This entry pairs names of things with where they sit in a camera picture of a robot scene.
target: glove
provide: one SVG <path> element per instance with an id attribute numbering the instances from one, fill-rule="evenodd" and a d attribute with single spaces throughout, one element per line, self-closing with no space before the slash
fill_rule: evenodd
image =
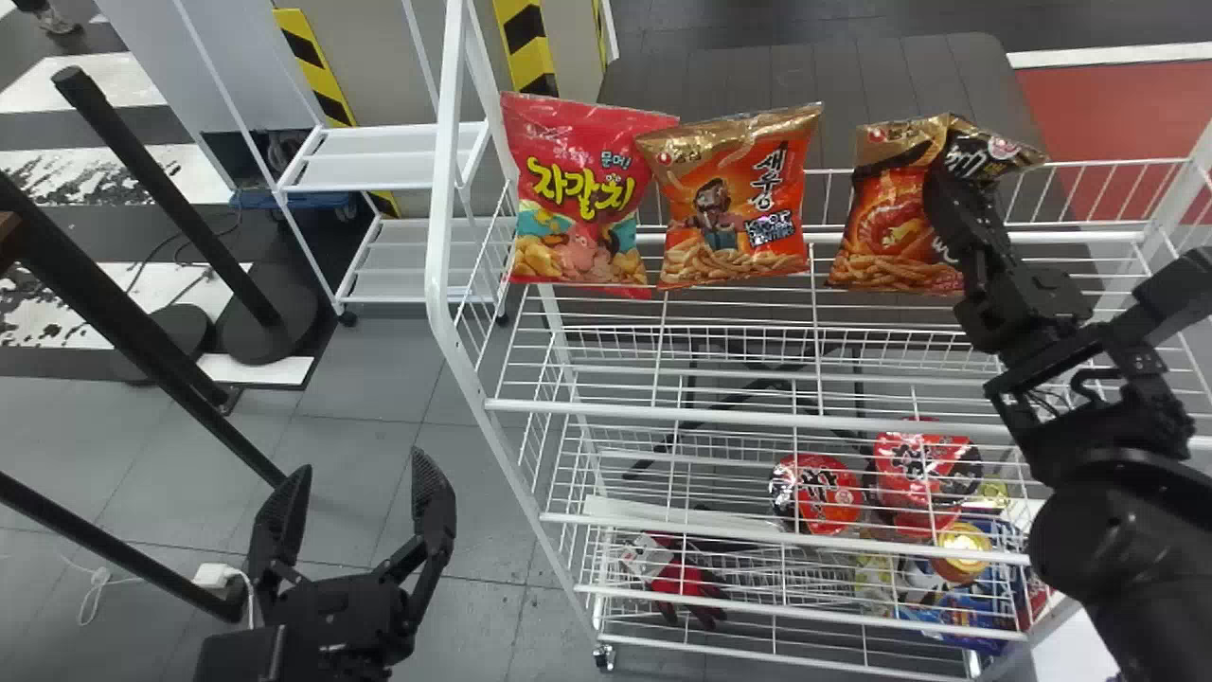
<path id="1" fill-rule="evenodd" d="M 627 546 L 619 561 L 653 592 L 727 600 L 728 596 L 718 585 L 720 580 L 694 561 L 692 552 L 696 551 L 693 545 L 684 544 L 678 538 L 641 533 Z M 665 623 L 678 625 L 673 603 L 659 600 L 653 603 Z M 715 630 L 716 620 L 727 620 L 727 615 L 714 607 L 687 606 L 686 611 L 698 619 L 704 630 Z"/>

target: black pole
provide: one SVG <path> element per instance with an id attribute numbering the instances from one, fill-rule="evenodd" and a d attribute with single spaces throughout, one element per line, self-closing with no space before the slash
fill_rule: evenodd
<path id="1" fill-rule="evenodd" d="M 198 210 L 185 199 L 181 189 L 168 179 L 160 164 L 152 157 L 143 143 L 135 137 L 131 128 L 118 116 L 105 94 L 80 67 L 67 67 L 55 74 L 51 80 L 63 98 L 75 107 L 101 139 L 114 150 L 114 154 L 131 174 L 139 180 L 148 194 L 181 231 L 215 268 L 223 281 L 231 287 L 231 293 L 245 304 L 263 326 L 273 326 L 281 321 L 281 315 L 265 293 L 244 271 L 240 263 L 231 256 L 219 237 L 211 231 Z"/>
<path id="2" fill-rule="evenodd" d="M 194 585 L 177 572 L 88 523 L 21 481 L 0 472 L 0 503 L 28 516 L 97 556 L 183 600 L 215 618 L 236 623 L 242 600 L 222 600 Z"/>
<path id="3" fill-rule="evenodd" d="M 53 288 L 267 483 L 276 488 L 286 480 L 280 469 L 219 414 L 215 406 L 225 402 L 227 392 L 190 362 L 172 338 L 2 172 L 0 210 L 13 211 L 22 219 L 12 239 L 18 252 L 16 259 Z"/>

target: person's foot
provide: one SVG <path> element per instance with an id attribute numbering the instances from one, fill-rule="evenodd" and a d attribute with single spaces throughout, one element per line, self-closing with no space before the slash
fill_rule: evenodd
<path id="1" fill-rule="evenodd" d="M 53 35 L 67 35 L 80 30 L 80 24 L 64 19 L 63 16 L 59 15 L 59 11 L 55 7 L 47 7 L 41 12 L 34 12 L 34 16 L 38 17 L 38 25 L 46 33 Z"/>

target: metal shelf cart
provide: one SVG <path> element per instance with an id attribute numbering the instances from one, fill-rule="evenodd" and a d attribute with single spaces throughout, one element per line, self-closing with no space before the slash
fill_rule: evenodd
<path id="1" fill-rule="evenodd" d="M 994 567 L 991 581 L 1023 579 L 1023 541 L 1048 491 L 1030 478 L 983 399 L 982 384 L 1000 367 L 968 345 L 951 300 L 824 287 L 846 210 L 829 197 L 848 190 L 850 168 L 805 171 L 810 270 L 653 291 L 651 300 L 509 283 L 516 171 L 507 172 L 469 286 L 451 304 L 452 216 L 463 178 L 458 57 L 479 38 L 471 11 L 461 0 L 447 5 L 425 256 L 429 321 L 599 661 L 628 644 L 896 680 L 993 680 L 1071 615 L 1077 606 L 1060 595 L 1029 608 L 996 586 L 985 598 L 1012 614 L 999 627 L 924 624 L 898 608 L 894 595 L 913 586 L 914 560 L 981 561 Z M 499 139 L 499 116 L 488 118 Z M 1073 273 L 1096 319 L 1113 315 L 1136 282 L 1208 240 L 1210 167 L 1212 127 L 1189 157 L 1048 164 L 1005 188 L 1011 236 L 1028 259 Z M 640 242 L 651 273 L 664 230 L 659 204 L 645 206 L 652 212 L 641 210 Z M 494 323 L 503 315 L 509 323 Z M 1201 322 L 1189 334 L 1205 332 L 1212 328 Z M 1212 449 L 1212 392 L 1191 344 L 1179 334 L 1160 353 L 1199 426 L 1193 449 Z M 1079 400 L 1067 379 L 1047 388 L 1052 406 Z M 505 436 L 502 413 L 527 415 L 520 446 Z M 865 495 L 859 522 L 841 535 L 789 531 L 774 515 L 767 481 L 779 459 L 828 454 L 864 472 L 873 440 L 904 431 L 904 418 L 930 418 L 917 429 L 979 447 L 984 486 L 964 514 L 1000 525 L 1013 541 L 990 550 L 932 543 L 948 523 L 939 500 L 924 512 L 933 523 L 921 543 L 891 533 L 887 510 Z M 705 631 L 685 615 L 679 626 L 661 618 L 653 594 L 619 561 L 642 532 L 697 539 L 727 600 L 659 598 L 725 609 L 725 624 Z M 873 567 L 886 589 L 857 585 Z M 1007 646 L 990 659 L 926 635 Z"/>

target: red floor mat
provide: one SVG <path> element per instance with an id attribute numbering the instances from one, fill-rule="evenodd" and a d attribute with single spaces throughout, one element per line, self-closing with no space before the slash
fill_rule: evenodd
<path id="1" fill-rule="evenodd" d="M 1212 62 L 1022 69 L 1017 75 L 1058 161 L 1187 156 L 1212 118 Z M 1070 211 L 1080 219 L 1140 219 L 1174 167 L 1062 168 L 1054 182 L 1071 193 Z"/>

